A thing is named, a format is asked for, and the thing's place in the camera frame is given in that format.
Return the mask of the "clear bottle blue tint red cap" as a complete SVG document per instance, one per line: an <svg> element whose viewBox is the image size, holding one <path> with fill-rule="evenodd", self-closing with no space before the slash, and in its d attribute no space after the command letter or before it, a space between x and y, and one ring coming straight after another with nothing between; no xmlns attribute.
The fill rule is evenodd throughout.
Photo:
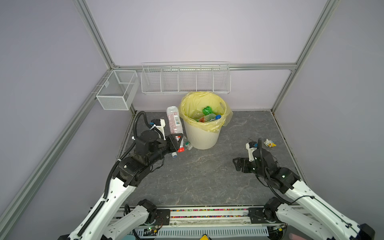
<svg viewBox="0 0 384 240"><path fill-rule="evenodd" d="M199 122L201 123L207 123L207 122L212 122L212 121L215 121L216 120L216 115L215 114L209 114L209 115L206 115L206 116L203 116L199 119Z"/></svg>

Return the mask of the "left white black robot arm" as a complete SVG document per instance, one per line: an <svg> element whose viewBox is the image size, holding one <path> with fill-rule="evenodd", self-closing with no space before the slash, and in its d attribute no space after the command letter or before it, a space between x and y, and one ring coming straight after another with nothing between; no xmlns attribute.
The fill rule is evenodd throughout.
<svg viewBox="0 0 384 240"><path fill-rule="evenodd" d="M165 135L156 123L148 122L144 111L136 114L133 142L115 161L102 196L75 230L59 237L61 240L121 240L140 225L156 221L157 206L149 200L142 200L120 220L111 222L141 181L155 171L154 164L183 146L182 130Z"/></svg>

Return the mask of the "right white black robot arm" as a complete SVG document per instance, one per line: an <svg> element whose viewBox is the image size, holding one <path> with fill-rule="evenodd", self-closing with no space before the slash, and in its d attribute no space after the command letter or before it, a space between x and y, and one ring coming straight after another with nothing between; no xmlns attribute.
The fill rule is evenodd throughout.
<svg viewBox="0 0 384 240"><path fill-rule="evenodd" d="M376 232L368 224L346 217L320 196L292 170L278 166L273 155L263 148L262 139L246 144L248 157L235 158L238 172L253 174L274 197L262 210L249 211L251 219L282 222L314 240L373 240Z"/></svg>

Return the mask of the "green soda bottle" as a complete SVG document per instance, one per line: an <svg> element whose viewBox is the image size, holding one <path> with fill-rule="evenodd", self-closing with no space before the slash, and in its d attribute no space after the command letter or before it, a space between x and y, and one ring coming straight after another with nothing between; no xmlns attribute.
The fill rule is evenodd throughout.
<svg viewBox="0 0 384 240"><path fill-rule="evenodd" d="M214 111L212 110L212 108L210 106L207 106L207 107L203 108L202 113L205 116L207 116L207 115L210 115L210 114L214 114Z"/></svg>

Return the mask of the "white bottle red cap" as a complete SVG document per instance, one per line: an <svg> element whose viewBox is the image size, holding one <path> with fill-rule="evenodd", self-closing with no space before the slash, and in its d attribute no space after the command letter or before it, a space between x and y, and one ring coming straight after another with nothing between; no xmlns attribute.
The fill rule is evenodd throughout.
<svg viewBox="0 0 384 240"><path fill-rule="evenodd" d="M180 114L179 114L179 109L176 106L171 106L167 108L167 116L169 120L169 127L171 134L183 134L183 125L180 120ZM184 138L181 140L180 147L178 153L182 153L185 151L184 148Z"/></svg>

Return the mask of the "clear bottle green collar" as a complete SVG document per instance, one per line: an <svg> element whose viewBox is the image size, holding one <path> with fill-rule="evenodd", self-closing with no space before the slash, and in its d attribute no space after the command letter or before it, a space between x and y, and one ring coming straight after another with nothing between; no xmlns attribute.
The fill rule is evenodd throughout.
<svg viewBox="0 0 384 240"><path fill-rule="evenodd" d="M194 147L186 136L184 136L184 147L189 151Z"/></svg>

